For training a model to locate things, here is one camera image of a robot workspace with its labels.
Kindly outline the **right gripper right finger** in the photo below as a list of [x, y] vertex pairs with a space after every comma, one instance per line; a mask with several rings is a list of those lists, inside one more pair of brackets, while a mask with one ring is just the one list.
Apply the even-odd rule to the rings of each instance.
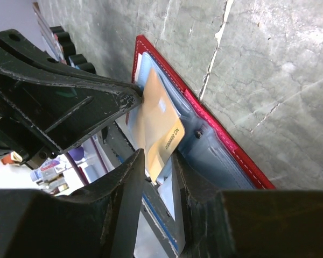
[[179, 257], [323, 257], [323, 191], [221, 190], [172, 155]]

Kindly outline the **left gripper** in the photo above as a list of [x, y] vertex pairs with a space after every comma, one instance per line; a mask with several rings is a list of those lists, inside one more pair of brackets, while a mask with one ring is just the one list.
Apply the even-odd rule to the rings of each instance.
[[0, 31], [0, 73], [19, 80], [0, 80], [0, 158], [30, 169], [142, 103], [135, 84], [60, 63], [14, 29]]

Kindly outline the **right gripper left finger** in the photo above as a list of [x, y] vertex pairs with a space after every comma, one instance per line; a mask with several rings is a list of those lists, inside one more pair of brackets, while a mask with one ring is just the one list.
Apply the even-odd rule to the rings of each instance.
[[133, 257], [144, 172], [138, 149], [68, 196], [0, 189], [0, 257]]

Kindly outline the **red leather card holder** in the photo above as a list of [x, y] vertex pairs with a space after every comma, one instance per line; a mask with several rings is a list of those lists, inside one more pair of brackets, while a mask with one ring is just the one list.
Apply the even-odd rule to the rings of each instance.
[[185, 128], [178, 150], [203, 176], [223, 189], [274, 189], [275, 186], [198, 101], [190, 87], [144, 35], [136, 36], [132, 81], [140, 88], [154, 68]]

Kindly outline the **gold striped credit card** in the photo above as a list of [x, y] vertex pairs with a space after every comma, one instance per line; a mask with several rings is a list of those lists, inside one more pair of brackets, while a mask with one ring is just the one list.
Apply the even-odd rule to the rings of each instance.
[[177, 148], [185, 129], [156, 70], [150, 68], [132, 134], [145, 153], [145, 169], [153, 182]]

